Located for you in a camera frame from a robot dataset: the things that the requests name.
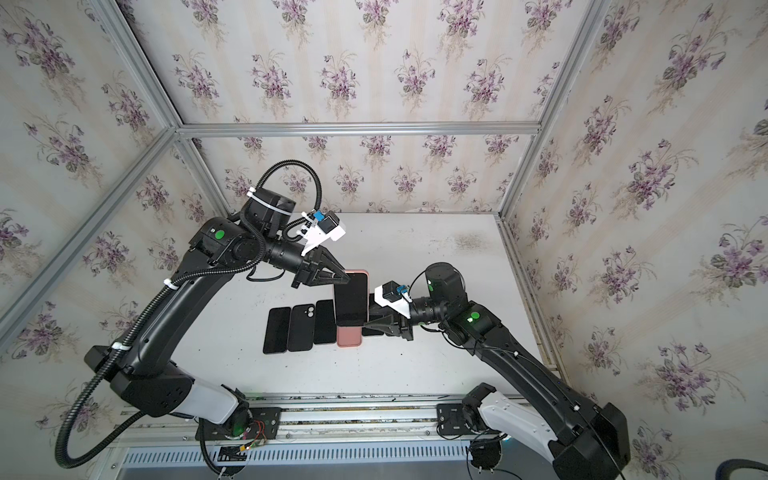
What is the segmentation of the pink phone case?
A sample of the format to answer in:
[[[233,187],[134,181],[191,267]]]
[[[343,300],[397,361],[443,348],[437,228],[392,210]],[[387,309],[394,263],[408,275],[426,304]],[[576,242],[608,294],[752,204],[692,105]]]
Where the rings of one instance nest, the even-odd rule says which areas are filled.
[[[361,327],[338,327],[337,346],[340,348],[356,348],[362,344]]]

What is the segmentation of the aluminium frame beam left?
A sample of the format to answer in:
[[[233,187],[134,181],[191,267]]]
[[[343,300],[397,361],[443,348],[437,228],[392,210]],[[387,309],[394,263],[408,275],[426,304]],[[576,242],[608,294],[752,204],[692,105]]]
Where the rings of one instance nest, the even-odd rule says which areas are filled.
[[[170,149],[175,137],[176,131],[173,128],[166,128],[153,140],[133,165],[106,192],[81,225],[66,239],[63,246],[43,266],[33,281],[10,303],[8,310],[1,316],[1,350],[7,348],[16,339],[36,306],[71,270],[92,239],[122,207],[141,178]]]

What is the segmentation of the black phone case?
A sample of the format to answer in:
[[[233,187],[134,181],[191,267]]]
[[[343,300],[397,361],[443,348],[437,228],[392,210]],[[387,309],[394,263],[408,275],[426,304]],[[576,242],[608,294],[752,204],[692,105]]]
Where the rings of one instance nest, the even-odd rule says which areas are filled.
[[[300,304],[291,309],[287,350],[289,352],[309,351],[314,345],[315,305]]]

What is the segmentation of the aluminium frame post back left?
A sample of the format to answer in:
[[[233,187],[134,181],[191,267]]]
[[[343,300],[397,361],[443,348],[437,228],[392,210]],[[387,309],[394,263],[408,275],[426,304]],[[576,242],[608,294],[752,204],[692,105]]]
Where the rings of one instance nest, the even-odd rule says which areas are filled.
[[[216,183],[210,168],[191,139],[184,138],[182,117],[163,86],[143,47],[117,1],[91,1],[112,45],[125,62],[127,71],[134,78],[147,105],[165,131],[173,134],[173,146],[189,170],[204,198],[217,215],[231,213],[230,205]]]

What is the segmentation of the aluminium frame post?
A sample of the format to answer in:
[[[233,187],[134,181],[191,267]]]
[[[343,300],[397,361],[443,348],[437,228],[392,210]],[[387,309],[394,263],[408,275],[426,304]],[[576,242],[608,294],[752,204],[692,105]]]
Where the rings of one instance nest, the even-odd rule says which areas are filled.
[[[506,220],[513,213],[527,182],[533,176],[537,158],[552,134],[559,114],[567,104],[568,95],[586,61],[610,5],[611,2],[608,0],[588,3],[588,8],[575,32],[575,37],[567,50],[558,76],[550,90],[550,95],[544,104],[542,116],[538,122],[538,130],[531,135],[527,149],[521,157],[518,169],[505,193],[498,211],[498,217],[501,220]]]
[[[127,71],[134,78],[147,105],[165,131],[173,134],[173,146],[189,170],[204,198],[217,215],[231,213],[230,205],[216,183],[210,168],[191,139],[184,138],[182,117],[163,86],[143,47],[117,1],[91,1],[112,45],[125,62]]]

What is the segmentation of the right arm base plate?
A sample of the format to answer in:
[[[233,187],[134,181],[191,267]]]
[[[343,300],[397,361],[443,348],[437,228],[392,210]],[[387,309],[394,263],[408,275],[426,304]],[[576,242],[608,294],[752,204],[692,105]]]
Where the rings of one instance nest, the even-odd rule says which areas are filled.
[[[482,428],[467,420],[461,403],[436,405],[436,433],[444,440],[458,440],[469,436],[497,435],[495,430]]]

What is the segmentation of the aluminium rail front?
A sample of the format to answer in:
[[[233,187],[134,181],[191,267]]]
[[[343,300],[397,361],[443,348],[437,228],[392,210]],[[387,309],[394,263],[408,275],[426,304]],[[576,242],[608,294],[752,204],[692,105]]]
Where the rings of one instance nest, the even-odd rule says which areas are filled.
[[[562,442],[587,428],[547,423],[520,395],[486,395],[470,408],[467,395],[277,395],[247,399],[250,408],[280,407],[275,442],[399,441],[440,438],[436,405],[461,403],[467,420],[531,445]]]

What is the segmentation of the white vent grille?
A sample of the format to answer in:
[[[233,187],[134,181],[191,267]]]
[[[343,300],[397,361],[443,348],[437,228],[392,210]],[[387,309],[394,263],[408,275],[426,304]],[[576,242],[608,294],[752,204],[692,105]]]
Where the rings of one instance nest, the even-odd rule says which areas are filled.
[[[218,466],[294,466],[367,463],[463,461],[469,442],[408,441],[367,443],[268,444],[248,452],[223,453],[209,448]],[[124,469],[203,467],[201,449],[188,447],[135,447],[122,461]]]

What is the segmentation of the aluminium frame post back right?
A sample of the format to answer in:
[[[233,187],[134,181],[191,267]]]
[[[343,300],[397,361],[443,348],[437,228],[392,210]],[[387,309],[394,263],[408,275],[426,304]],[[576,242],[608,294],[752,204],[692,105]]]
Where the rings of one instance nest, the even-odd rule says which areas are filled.
[[[608,0],[588,3],[588,8],[575,32],[575,37],[567,50],[558,76],[550,90],[550,95],[544,104],[542,116],[538,122],[538,130],[531,135],[527,149],[521,157],[518,169],[505,193],[498,211],[498,217],[501,220],[506,220],[513,213],[527,182],[533,176],[537,158],[552,134],[559,114],[567,104],[568,95],[586,61],[610,5],[611,2]]]

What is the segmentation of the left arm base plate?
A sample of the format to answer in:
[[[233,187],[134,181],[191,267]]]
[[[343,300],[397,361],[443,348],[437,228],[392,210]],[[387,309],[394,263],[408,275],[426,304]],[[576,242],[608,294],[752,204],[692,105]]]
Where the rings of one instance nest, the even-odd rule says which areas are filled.
[[[206,423],[204,431],[198,431],[195,439],[206,441],[252,441],[273,440],[277,437],[282,409],[280,407],[250,408],[236,410],[233,418],[224,424]]]

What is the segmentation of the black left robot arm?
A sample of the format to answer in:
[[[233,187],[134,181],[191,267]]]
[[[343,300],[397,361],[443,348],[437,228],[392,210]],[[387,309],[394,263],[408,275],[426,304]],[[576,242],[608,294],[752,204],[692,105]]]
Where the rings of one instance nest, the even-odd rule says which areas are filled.
[[[261,263],[292,274],[294,288],[349,280],[323,245],[346,232],[334,212],[303,214],[299,238],[291,241],[286,233],[294,202],[264,188],[251,189],[247,197],[237,214],[214,217],[200,228],[177,271],[126,333],[86,354],[94,377],[84,386],[77,407],[106,381],[123,401],[147,416],[191,416],[215,425],[247,423],[242,393],[197,378],[173,362],[184,335],[222,287]]]

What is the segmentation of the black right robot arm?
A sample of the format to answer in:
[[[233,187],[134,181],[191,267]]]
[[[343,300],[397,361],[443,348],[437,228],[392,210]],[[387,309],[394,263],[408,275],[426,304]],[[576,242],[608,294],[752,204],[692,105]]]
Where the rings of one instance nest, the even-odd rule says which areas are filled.
[[[561,479],[622,477],[631,460],[625,415],[575,391],[531,355],[498,316],[469,299],[453,265],[433,263],[423,274],[425,297],[394,281],[376,287],[367,328],[412,340],[414,327],[436,325],[450,345],[491,367],[527,402],[513,402],[487,383],[476,386],[462,401],[473,431],[519,441]]]

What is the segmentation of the aluminium frame bar back top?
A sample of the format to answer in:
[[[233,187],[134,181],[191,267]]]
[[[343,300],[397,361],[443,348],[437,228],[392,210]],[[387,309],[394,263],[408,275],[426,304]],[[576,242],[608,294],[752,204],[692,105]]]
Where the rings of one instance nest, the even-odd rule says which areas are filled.
[[[417,135],[535,135],[536,121],[207,123],[176,129],[183,138],[340,137]]]

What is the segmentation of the black phone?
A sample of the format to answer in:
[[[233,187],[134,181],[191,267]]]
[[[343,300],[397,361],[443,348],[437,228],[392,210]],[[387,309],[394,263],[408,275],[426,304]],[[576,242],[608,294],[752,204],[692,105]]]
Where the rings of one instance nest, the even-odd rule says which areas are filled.
[[[277,307],[269,311],[262,347],[264,355],[287,351],[290,316],[290,307]]]

